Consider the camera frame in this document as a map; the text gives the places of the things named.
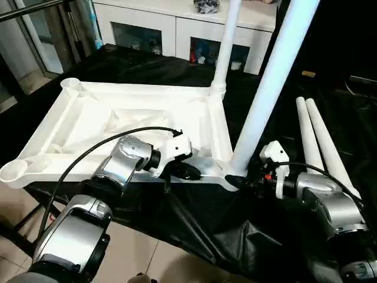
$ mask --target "black cloth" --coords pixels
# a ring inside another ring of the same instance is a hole
[[[106,45],[0,115],[0,165],[17,157],[59,95],[64,78],[208,87],[213,75],[214,70],[205,65]],[[228,73],[223,104],[233,147],[259,80],[237,71]],[[287,82],[256,153],[278,140],[291,160],[304,161],[295,102],[298,96],[315,99],[353,184],[371,210],[375,209],[377,103],[371,98],[311,83]],[[53,187],[52,182],[39,182],[25,189],[48,193]],[[318,276],[323,276],[323,270],[336,266],[316,218],[296,200],[253,200],[245,192],[228,192],[219,185],[171,187],[171,192],[164,194],[162,183],[131,184],[114,220],[260,282],[321,281]],[[76,184],[64,183],[58,200],[67,203],[79,192]]]

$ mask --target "white cabinet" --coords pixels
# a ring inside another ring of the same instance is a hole
[[[195,12],[192,0],[94,0],[104,43],[159,52],[215,65],[229,0],[213,15]],[[244,1],[231,61],[258,74],[275,28],[276,5]],[[206,50],[207,57],[201,52]]]
[[[176,57],[189,60],[190,50],[193,48],[193,39],[204,39],[220,42],[223,37],[224,25],[212,22],[196,21],[194,19],[177,18],[176,31]],[[244,72],[258,74],[271,39],[271,32],[258,31],[250,28],[236,28],[233,40],[234,45],[247,47],[245,55]]]
[[[145,45],[161,45],[164,56],[176,55],[175,17],[102,4],[94,7],[104,44],[142,50],[147,49]],[[152,42],[143,42],[144,38]]]

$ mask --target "tiled floor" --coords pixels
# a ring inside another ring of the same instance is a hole
[[[0,183],[0,221],[15,225],[37,202],[22,189],[10,189]],[[40,211],[21,233],[30,241],[38,233],[43,211]],[[216,268],[182,249],[151,238],[130,228],[111,223],[107,230],[110,245],[95,283],[127,282],[139,272],[146,273],[159,283],[251,283],[251,281]],[[0,238],[0,283],[25,272],[31,259],[10,241]]]

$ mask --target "white pole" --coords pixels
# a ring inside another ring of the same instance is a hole
[[[223,97],[225,95],[225,79],[228,72],[230,54],[232,53],[233,39],[241,4],[242,0],[230,0],[223,40],[221,41],[219,56],[217,57],[216,71],[210,88],[210,95],[220,94]]]
[[[291,0],[225,174],[245,176],[320,0]]]
[[[359,192],[351,183],[317,105],[311,98],[306,100],[306,105],[329,173],[343,183],[355,196],[360,197]]]
[[[299,114],[300,131],[302,146],[304,148],[305,162],[324,170],[316,136],[314,135],[312,122],[310,121],[309,113],[307,112],[305,99],[303,97],[298,97],[296,99],[296,105],[297,112]],[[307,172],[311,174],[320,174],[319,172],[312,169],[307,169]]]

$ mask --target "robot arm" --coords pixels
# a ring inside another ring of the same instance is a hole
[[[76,195],[44,232],[28,272],[11,279],[19,282],[90,282],[105,256],[110,236],[113,200],[119,199],[135,171],[159,177],[165,166],[191,156],[191,144],[181,134],[159,149],[134,136],[118,140],[110,156],[85,181],[87,195]]]
[[[344,282],[377,280],[377,245],[361,215],[358,205],[334,181],[322,174],[283,174],[289,169],[271,167],[271,162],[285,162],[287,155],[277,141],[260,153],[263,165],[251,179],[226,176],[233,185],[251,190],[258,198],[297,198],[319,219],[329,247],[339,263]]]

